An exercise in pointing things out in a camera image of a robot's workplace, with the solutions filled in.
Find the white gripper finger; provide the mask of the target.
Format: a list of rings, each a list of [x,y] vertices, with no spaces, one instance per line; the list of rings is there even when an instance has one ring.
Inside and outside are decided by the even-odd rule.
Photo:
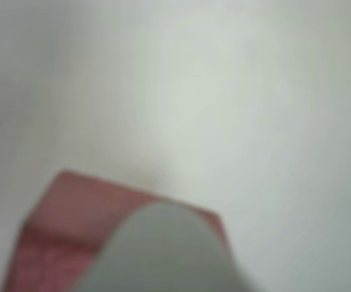
[[[126,219],[82,278],[83,291],[256,291],[194,210],[154,203]]]

